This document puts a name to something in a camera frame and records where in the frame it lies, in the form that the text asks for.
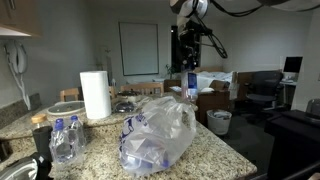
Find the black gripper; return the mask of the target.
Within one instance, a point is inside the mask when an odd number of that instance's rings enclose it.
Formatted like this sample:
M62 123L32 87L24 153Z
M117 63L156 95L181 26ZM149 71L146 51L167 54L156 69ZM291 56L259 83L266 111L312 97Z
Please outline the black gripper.
M201 37L207 36L212 32L211 29L202 25L188 21L182 31L178 34L180 42L180 52L182 62L186 67L199 67L201 59Z

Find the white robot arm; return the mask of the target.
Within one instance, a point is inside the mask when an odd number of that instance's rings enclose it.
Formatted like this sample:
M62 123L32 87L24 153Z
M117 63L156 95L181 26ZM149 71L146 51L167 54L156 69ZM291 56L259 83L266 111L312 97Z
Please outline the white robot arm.
M182 31L178 40L182 48L192 48L197 41L195 35L207 36L218 55L226 59L227 51L219 38L203 22L209 6L231 17L241 18L255 13L263 7L289 12L312 11L320 7L320 0L235 0L232 5L227 0L170 0L171 11L185 20L178 26Z

